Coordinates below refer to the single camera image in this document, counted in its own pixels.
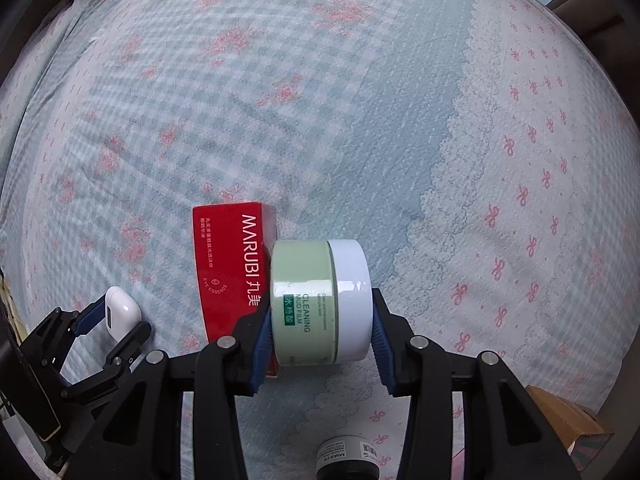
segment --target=red box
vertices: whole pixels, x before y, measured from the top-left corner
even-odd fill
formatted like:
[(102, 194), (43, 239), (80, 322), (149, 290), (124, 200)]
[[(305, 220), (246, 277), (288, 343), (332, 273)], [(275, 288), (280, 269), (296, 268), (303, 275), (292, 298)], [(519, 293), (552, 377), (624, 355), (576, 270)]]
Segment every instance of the red box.
[[(193, 242), (202, 315), (209, 342), (233, 332), (269, 293), (276, 215), (261, 202), (193, 208)], [(269, 375), (276, 374), (272, 356)]]

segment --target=white jar lid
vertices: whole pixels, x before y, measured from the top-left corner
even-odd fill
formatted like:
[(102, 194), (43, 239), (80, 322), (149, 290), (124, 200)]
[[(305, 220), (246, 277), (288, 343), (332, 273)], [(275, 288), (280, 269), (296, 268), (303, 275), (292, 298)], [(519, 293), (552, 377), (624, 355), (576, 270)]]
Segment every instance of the white jar lid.
[(335, 362), (360, 361), (371, 345), (373, 298), (369, 267), (356, 240), (329, 240), (338, 291), (338, 349)]

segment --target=white label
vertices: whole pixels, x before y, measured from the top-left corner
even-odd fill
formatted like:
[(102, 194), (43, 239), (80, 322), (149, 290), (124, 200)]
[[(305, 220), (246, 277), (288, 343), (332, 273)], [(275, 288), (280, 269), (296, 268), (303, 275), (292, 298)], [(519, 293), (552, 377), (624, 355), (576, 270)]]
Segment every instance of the white label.
[(367, 442), (360, 441), (360, 455), (366, 460), (373, 460), (374, 462), (378, 460), (376, 450)]
[(318, 450), (316, 457), (316, 472), (324, 465), (338, 460), (347, 460), (347, 448), (343, 440), (335, 440), (327, 443)]

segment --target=silver screw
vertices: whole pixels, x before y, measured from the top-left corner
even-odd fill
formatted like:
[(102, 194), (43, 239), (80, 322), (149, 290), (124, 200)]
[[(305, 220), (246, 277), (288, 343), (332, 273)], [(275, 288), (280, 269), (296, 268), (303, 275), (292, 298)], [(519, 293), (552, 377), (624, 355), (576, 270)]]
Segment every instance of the silver screw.
[(414, 348), (427, 348), (429, 346), (429, 340), (423, 335), (414, 335), (409, 339), (409, 343)]
[(500, 360), (498, 355), (495, 354), (494, 352), (482, 352), (482, 355), (480, 356), (480, 358), (482, 359), (482, 361), (484, 361), (488, 365), (495, 365)]
[(146, 362), (157, 365), (164, 359), (164, 353), (161, 350), (152, 350), (146, 355)]
[(216, 344), (220, 348), (231, 348), (233, 345), (236, 344), (236, 338), (233, 337), (232, 335), (223, 335), (218, 339)]

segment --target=bed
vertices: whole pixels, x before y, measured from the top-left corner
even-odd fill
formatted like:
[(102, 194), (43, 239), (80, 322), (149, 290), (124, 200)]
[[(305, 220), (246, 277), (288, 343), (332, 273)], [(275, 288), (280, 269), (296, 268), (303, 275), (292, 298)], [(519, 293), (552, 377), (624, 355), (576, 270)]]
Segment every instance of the bed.
[[(640, 324), (638, 128), (534, 0), (65, 0), (0, 114), (0, 266), (27, 330), (117, 284), (153, 348), (201, 348), (191, 208), (241, 200), (276, 206), (280, 238), (356, 238), (417, 333), (594, 410)], [(111, 346), (77, 342), (66, 377)], [(350, 433), (391, 480), (408, 404), (375, 370), (283, 368), (240, 399), (250, 478), (311, 479)], [(459, 398), (452, 416), (460, 457)]]

